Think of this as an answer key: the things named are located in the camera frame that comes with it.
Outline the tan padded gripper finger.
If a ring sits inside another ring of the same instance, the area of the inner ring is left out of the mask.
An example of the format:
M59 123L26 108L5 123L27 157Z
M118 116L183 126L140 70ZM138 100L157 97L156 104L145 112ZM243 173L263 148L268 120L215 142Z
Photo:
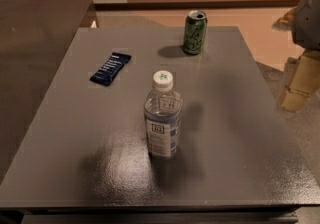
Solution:
M288 59L285 66L284 91L278 105L287 112L297 112L319 88L320 52L306 49L298 59Z

